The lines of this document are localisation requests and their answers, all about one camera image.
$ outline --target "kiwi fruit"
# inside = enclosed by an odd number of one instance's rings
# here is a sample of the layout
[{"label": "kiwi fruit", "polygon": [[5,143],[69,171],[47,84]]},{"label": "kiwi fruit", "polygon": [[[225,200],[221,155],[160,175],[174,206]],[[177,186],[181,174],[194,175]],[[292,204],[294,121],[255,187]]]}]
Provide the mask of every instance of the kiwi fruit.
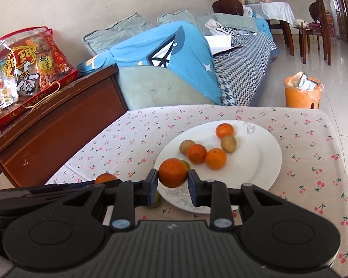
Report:
[{"label": "kiwi fruit", "polygon": [[236,150],[237,141],[235,137],[226,135],[221,139],[220,145],[227,153],[233,153]]},{"label": "kiwi fruit", "polygon": [[192,140],[184,140],[180,145],[179,145],[179,151],[181,154],[183,155],[187,155],[187,150],[190,146],[192,146],[193,144],[195,144],[194,141]]}]

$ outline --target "light green cushion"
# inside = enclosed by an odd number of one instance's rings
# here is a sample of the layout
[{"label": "light green cushion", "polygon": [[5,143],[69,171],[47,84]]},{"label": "light green cushion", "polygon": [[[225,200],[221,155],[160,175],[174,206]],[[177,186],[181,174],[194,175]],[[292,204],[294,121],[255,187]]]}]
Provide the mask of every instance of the light green cushion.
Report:
[{"label": "light green cushion", "polygon": [[166,68],[121,67],[117,82],[129,110],[183,104],[214,104]]},{"label": "light green cushion", "polygon": [[258,32],[254,18],[235,16],[226,13],[216,13],[216,20],[224,27],[232,27],[247,31]]},{"label": "light green cushion", "polygon": [[205,23],[210,19],[217,19],[215,13],[208,13],[207,15],[196,17],[197,27],[201,30],[203,35],[212,35],[209,29],[205,27]]},{"label": "light green cushion", "polygon": [[166,13],[163,16],[157,18],[157,25],[172,23],[177,21],[187,21],[197,26],[195,16],[189,12],[188,9],[179,10],[176,13]]},{"label": "light green cushion", "polygon": [[115,23],[111,27],[88,33],[82,40],[92,53],[97,55],[113,45],[154,27],[137,13],[134,13],[132,16]]}]

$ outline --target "blue blanket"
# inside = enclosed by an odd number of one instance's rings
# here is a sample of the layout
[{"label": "blue blanket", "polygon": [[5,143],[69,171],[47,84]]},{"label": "blue blanket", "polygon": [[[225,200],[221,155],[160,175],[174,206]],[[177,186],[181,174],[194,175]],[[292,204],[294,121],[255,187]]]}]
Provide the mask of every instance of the blue blanket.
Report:
[{"label": "blue blanket", "polygon": [[221,104],[210,47],[199,29],[188,22],[164,24],[138,34],[77,68],[84,75],[112,64],[168,68],[215,104]]}]

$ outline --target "blue cushion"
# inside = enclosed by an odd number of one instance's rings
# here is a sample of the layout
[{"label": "blue cushion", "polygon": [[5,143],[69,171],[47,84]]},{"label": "blue cushion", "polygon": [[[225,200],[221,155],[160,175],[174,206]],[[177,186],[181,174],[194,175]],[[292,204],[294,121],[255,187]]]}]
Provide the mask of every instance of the blue cushion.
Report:
[{"label": "blue cushion", "polygon": [[265,19],[255,19],[256,26],[260,31],[266,33],[269,38],[273,41],[271,30],[269,29],[269,25]]}]

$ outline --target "cherry print tablecloth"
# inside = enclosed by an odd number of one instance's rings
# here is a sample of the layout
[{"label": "cherry print tablecloth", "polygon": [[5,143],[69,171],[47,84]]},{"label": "cherry print tablecloth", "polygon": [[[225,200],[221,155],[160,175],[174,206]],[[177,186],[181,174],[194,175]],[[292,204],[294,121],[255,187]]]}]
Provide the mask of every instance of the cherry print tablecloth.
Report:
[{"label": "cherry print tablecloth", "polygon": [[[342,243],[333,269],[348,276],[348,177],[332,124],[318,110],[195,105],[129,111],[77,152],[48,183],[94,180],[106,172],[121,180],[144,179],[178,134],[206,122],[233,119],[258,124],[277,139],[282,167],[269,191],[337,226]],[[241,224],[238,211],[233,216]],[[189,213],[162,200],[156,209],[136,208],[136,219],[208,220],[209,215]]]}]

